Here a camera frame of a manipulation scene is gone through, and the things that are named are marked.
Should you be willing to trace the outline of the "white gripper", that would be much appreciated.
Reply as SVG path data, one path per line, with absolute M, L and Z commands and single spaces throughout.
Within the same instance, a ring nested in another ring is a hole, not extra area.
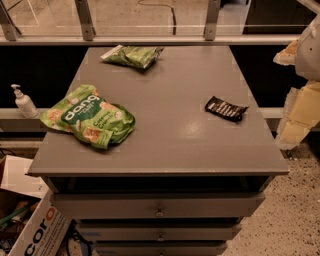
M 296 74 L 308 81 L 301 89 L 291 88 L 277 128 L 276 143 L 281 150 L 298 146 L 313 127 L 320 122 L 320 14 L 302 32 L 278 52 L 273 62 L 288 66 L 295 64 Z

